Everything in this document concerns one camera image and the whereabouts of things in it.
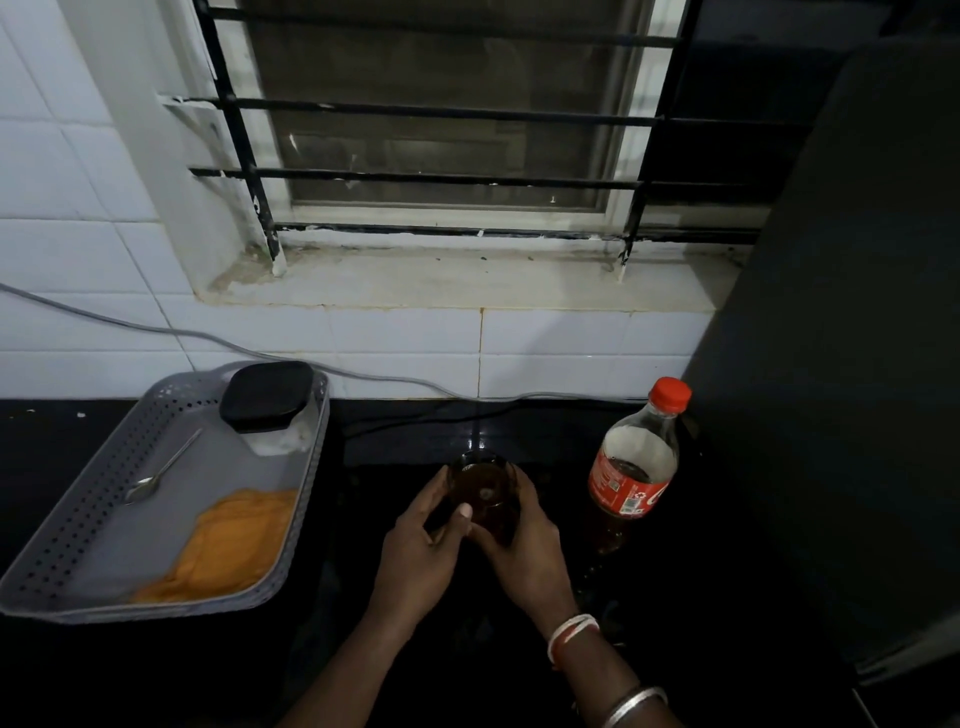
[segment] window grill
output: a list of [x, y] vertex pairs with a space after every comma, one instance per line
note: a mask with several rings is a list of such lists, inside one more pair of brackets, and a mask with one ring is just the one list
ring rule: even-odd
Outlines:
[[[630, 257], [634, 243], [639, 236], [654, 240], [677, 242], [718, 242], [725, 244], [751, 244], [755, 242], [757, 231], [741, 229], [676, 229], [666, 227], [644, 227], [640, 229], [640, 218], [648, 199], [656, 195], [658, 199], [667, 198], [684, 201], [718, 202], [724, 199], [771, 200], [779, 193], [779, 185], [771, 183], [732, 183], [732, 182], [664, 182], [649, 179], [645, 156], [638, 179], [635, 181], [561, 179], [544, 177], [490, 176], [465, 174], [422, 174], [404, 172], [357, 172], [338, 169], [314, 168], [274, 168], [259, 167], [253, 154], [251, 139], [244, 123], [242, 109], [292, 110], [320, 114], [372, 114], [385, 116], [408, 116], [422, 118], [484, 119], [493, 121], [519, 122], [556, 122], [584, 124], [592, 126], [616, 127], [657, 127], [660, 125], [733, 125], [746, 127], [796, 127], [808, 129], [808, 125], [780, 121], [728, 120], [682, 118], [662, 113], [669, 107], [669, 101], [676, 95], [677, 87], [684, 68], [687, 48], [693, 37], [697, 16], [702, 0], [689, 0], [684, 11], [684, 19], [678, 37], [646, 36], [638, 34], [597, 34], [576, 30], [556, 30], [546, 28], [492, 28], [477, 25], [450, 25], [445, 23], [412, 22], [403, 20], [379, 20], [344, 18], [329, 15], [272, 14], [249, 12], [236, 8], [214, 8], [207, 0], [193, 0], [194, 9], [206, 46], [214, 77], [215, 98], [167, 97], [165, 103], [171, 106], [195, 106], [218, 109], [225, 117], [230, 139], [236, 150], [239, 169], [217, 167], [191, 167], [197, 177], [223, 177], [243, 180], [250, 192], [253, 208], [256, 212], [271, 258], [280, 252], [278, 233], [281, 231], [302, 231], [331, 229], [339, 231], [364, 232], [414, 232], [418, 234], [476, 235], [481, 232], [471, 228], [438, 228], [434, 226], [394, 226], [394, 225], [327, 225], [323, 223], [288, 223], [276, 221], [270, 209], [263, 187], [264, 179], [284, 180], [324, 180], [324, 181], [363, 181], [363, 182], [401, 182], [401, 183], [438, 183], [460, 185], [503, 185], [514, 187], [551, 187], [567, 189], [595, 190], [632, 190], [633, 200], [626, 226], [620, 234], [606, 235], [607, 239], [618, 239], [624, 243], [619, 261], [625, 265]], [[409, 105], [357, 104], [295, 101], [286, 99], [238, 98], [230, 81], [228, 65], [217, 32], [216, 21], [235, 21], [244, 23], [284, 23], [298, 25], [326, 26], [331, 28], [349, 28], [358, 30], [390, 30], [445, 36], [503, 37], [532, 40], [548, 40], [593, 45], [620, 46], [629, 48], [652, 47], [672, 48], [673, 54], [667, 71], [666, 80], [660, 93], [660, 107], [655, 116], [623, 116], [600, 113], [581, 113], [567, 111], [532, 111], [506, 109], [469, 109], [439, 108]], [[587, 238], [594, 233], [573, 231], [529, 231], [529, 230], [491, 230], [484, 234], [506, 235], [513, 237], [539, 237], [549, 235], [558, 238]]]

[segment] white tile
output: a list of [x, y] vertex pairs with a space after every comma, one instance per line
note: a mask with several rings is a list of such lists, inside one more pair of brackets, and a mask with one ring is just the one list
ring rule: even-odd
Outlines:
[[117, 223], [120, 237], [154, 293], [193, 294], [190, 281], [160, 223]]
[[0, 352], [0, 398], [140, 397], [190, 371], [183, 352]]
[[50, 110], [43, 102], [27, 67], [16, 53], [10, 37], [0, 26], [0, 118], [49, 119]]
[[482, 354], [480, 396], [516, 397], [532, 392], [604, 396], [613, 359], [612, 356]]
[[661, 376], [683, 376], [689, 361], [689, 356], [615, 356], [611, 362], [607, 395], [645, 399]]
[[338, 353], [477, 353], [480, 311], [329, 308]]
[[111, 220], [156, 220], [154, 204], [113, 127], [63, 127]]
[[620, 353], [692, 354], [712, 317], [711, 313], [633, 313]]
[[[333, 352], [333, 337], [322, 306], [210, 305], [193, 296], [158, 295], [170, 324], [216, 334], [257, 352]], [[204, 339], [182, 337], [188, 352], [223, 349]]]
[[[48, 298], [135, 324], [167, 326], [147, 293], [51, 293]], [[15, 296], [0, 299], [0, 317], [5, 322], [0, 350], [7, 352], [181, 351], [176, 336], [99, 323]]]
[[[285, 352], [282, 356], [303, 359], [303, 361], [327, 364], [332, 367], [339, 367], [339, 359], [334, 353], [314, 353], [314, 352]], [[225, 364], [235, 364], [240, 361], [249, 361], [256, 364], [264, 359], [253, 359], [244, 356], [241, 353], [234, 352], [190, 352], [187, 354], [190, 362], [198, 372], [205, 372], [209, 369], [217, 369]], [[330, 380], [330, 396], [335, 400], [342, 400], [347, 396], [346, 380], [341, 376], [327, 375]]]
[[106, 216], [60, 127], [53, 122], [0, 121], [0, 218]]
[[615, 354], [629, 317], [622, 311], [484, 309], [481, 351]]
[[111, 123], [56, 0], [0, 0], [0, 22], [60, 121]]
[[[340, 366], [352, 372], [380, 376], [408, 376], [436, 382], [458, 395], [476, 397], [479, 375], [477, 354], [340, 354]], [[448, 395], [409, 382], [348, 379], [351, 399], [423, 400]]]
[[110, 223], [0, 220], [0, 280], [35, 293], [148, 293]]

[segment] coca-cola bottle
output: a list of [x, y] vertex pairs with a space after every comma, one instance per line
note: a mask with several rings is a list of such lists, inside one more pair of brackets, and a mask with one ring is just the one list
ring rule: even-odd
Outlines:
[[626, 543], [632, 521], [656, 505], [677, 471], [674, 423], [690, 401], [690, 388], [662, 376], [639, 412], [607, 430], [588, 479], [597, 508], [585, 514], [585, 537], [599, 554]]

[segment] spoon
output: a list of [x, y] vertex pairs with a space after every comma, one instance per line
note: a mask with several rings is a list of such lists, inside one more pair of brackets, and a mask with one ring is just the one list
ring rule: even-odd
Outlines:
[[180, 446], [180, 449], [173, 454], [173, 457], [167, 460], [166, 464], [160, 468], [156, 475], [151, 475], [150, 477], [137, 480], [133, 487], [127, 491], [127, 495], [124, 498], [124, 503], [130, 505], [131, 503], [138, 503], [139, 501], [152, 496], [156, 490], [156, 487], [160, 484], [160, 479], [163, 477], [163, 474], [170, 470], [170, 466], [177, 462], [180, 456], [186, 452], [187, 448], [193, 445], [194, 441], [200, 437], [200, 433], [203, 431], [204, 429], [201, 427], [192, 435], [190, 435], [190, 438]]

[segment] window frame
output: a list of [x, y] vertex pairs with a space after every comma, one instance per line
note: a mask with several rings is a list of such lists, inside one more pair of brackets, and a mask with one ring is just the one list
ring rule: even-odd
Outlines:
[[[687, 0], [654, 0], [646, 33], [677, 37]], [[237, 8], [236, 0], [211, 3], [218, 8]], [[262, 99], [260, 83], [247, 25], [217, 21], [217, 32], [227, 61], [230, 80], [238, 97]], [[643, 47], [633, 79], [629, 116], [654, 116], [673, 50]], [[242, 109], [253, 154], [258, 166], [283, 167], [270, 113]], [[650, 127], [623, 127], [610, 179], [635, 182], [649, 141]], [[295, 204], [287, 180], [262, 181], [274, 219], [279, 225], [366, 225], [476, 228], [518, 231], [582, 231], [622, 234], [633, 203], [633, 190], [611, 190], [604, 211], [478, 209], [464, 206], [344, 206]], [[309, 241], [310, 235], [299, 235]]]

